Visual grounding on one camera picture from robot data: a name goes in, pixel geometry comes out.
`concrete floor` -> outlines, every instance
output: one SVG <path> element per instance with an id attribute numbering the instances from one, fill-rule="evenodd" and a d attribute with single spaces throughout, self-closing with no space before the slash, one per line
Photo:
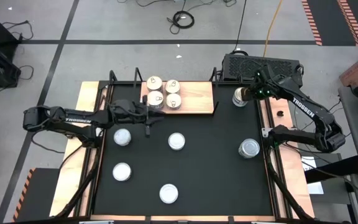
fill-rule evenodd
<path id="1" fill-rule="evenodd" d="M 128 0 L 125 4 L 118 4 L 115 0 L 0 0 L 0 22 L 30 21 L 34 40 L 235 40 L 244 3 L 244 0 L 237 1 L 234 7 L 225 7 L 222 1 L 216 1 L 210 6 L 192 10 L 191 13 L 196 18 L 195 26 L 181 30 L 178 35 L 169 33 L 170 24 L 166 17 L 172 17 L 179 11 L 182 2 L 171 1 L 141 8 L 133 0 Z M 248 0 L 240 39 L 264 40 L 278 2 L 279 0 Z M 188 1 L 185 9 L 196 4 L 199 1 Z M 65 34 L 63 30 L 73 6 L 74 19 Z M 25 37 L 30 36 L 27 26 L 15 27 L 12 31 L 23 32 Z M 301 1 L 283 2 L 270 39 L 313 40 Z M 135 67 L 139 67 L 144 78 L 158 75 L 163 79 L 206 80 L 213 67 L 220 67 L 224 54 L 234 48 L 232 44 L 208 44 L 208 41 L 187 45 L 54 43 L 56 44 L 40 42 L 20 45 L 14 63 L 17 66 L 33 66 L 34 77 L 29 81 L 21 80 L 18 88 L 0 93 L 0 205 L 26 135 L 21 126 L 22 112 L 37 104 L 48 74 L 53 79 L 45 104 L 74 108 L 81 82 L 107 80 L 111 69 L 119 80 L 133 79 Z M 263 45 L 238 47 L 255 56 L 262 56 L 264 50 Z M 266 57 L 299 60 L 306 71 L 302 90 L 315 101 L 330 108 L 338 102 L 338 76 L 358 60 L 358 47 L 269 45 Z M 29 72 L 24 70 L 22 75 L 29 75 Z M 296 117 L 300 128 L 309 123 L 309 119 L 299 111 L 296 112 Z M 335 112 L 335 117 L 344 132 L 348 133 L 349 127 L 343 110 Z M 40 133 L 36 140 L 59 151 L 64 150 L 67 142 L 65 137 L 54 133 Z M 345 158 L 356 155 L 352 138 L 348 137 L 346 145 L 338 152 Z M 30 145 L 21 172 L 13 177 L 17 180 L 13 182 L 16 187 L 12 188 L 12 197 L 7 199 L 10 204 L 6 216 L 2 214 L 2 220 L 11 220 L 28 170 L 33 167 L 57 168 L 62 157 Z M 319 206 L 315 205 L 316 216 L 323 220 L 349 219 L 347 210 L 338 209 L 338 206 L 332 209 Z"/>

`table leg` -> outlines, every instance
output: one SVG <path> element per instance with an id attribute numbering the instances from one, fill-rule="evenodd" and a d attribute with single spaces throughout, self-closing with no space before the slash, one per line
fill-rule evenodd
<path id="1" fill-rule="evenodd" d="M 333 162 L 331 164 L 321 166 L 318 169 L 339 176 L 358 174 L 358 156 Z M 308 184 L 334 178 L 333 176 L 324 174 L 316 169 L 306 171 L 305 177 Z"/>

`wooden tray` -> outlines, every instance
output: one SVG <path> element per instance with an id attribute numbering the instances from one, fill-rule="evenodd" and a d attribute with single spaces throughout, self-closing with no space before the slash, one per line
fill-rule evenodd
<path id="1" fill-rule="evenodd" d="M 177 110 L 170 110 L 165 103 L 167 94 L 165 92 L 165 83 L 162 83 L 164 95 L 164 107 L 162 111 L 167 114 L 212 114 L 214 111 L 214 100 L 212 94 L 211 82 L 179 82 L 181 96 L 181 106 Z M 140 90 L 140 102 L 142 96 L 149 94 L 146 82 L 142 82 Z"/>

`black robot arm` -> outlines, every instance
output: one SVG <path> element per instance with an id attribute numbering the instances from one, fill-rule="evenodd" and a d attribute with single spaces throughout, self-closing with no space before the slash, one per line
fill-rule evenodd
<path id="1" fill-rule="evenodd" d="M 345 144 L 345 136 L 335 117 L 325 107 L 311 100 L 301 90 L 300 73 L 291 76 L 275 75 L 270 65 L 264 65 L 255 74 L 255 83 L 242 92 L 242 99 L 262 100 L 270 96 L 276 99 L 291 101 L 302 112 L 309 116 L 316 125 L 315 133 L 301 130 L 289 130 L 279 125 L 273 128 L 268 138 L 279 144 L 293 141 L 310 144 L 322 152 L 333 152 Z"/>
<path id="2" fill-rule="evenodd" d="M 161 111 L 127 100 L 116 100 L 106 110 L 96 112 L 70 110 L 59 106 L 36 106 L 24 111 L 23 128 L 29 132 L 54 131 L 68 137 L 77 137 L 84 147 L 98 147 L 97 128 L 108 129 L 115 124 L 143 123 L 146 126 L 146 136 L 150 136 L 150 126 L 161 120 L 161 115 Z M 90 125 L 80 127 L 71 123 Z"/>

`white paper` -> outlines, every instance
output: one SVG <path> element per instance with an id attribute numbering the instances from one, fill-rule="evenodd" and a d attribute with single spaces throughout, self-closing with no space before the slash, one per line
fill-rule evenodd
<path id="1" fill-rule="evenodd" d="M 310 166 L 316 168 L 316 161 L 314 160 L 314 157 L 312 156 L 302 156 L 301 158 L 302 162 L 309 164 Z M 312 167 L 302 163 L 303 170 L 310 170 Z M 315 182 L 308 184 L 309 188 L 309 194 L 324 194 L 323 186 L 321 185 L 321 182 Z"/>

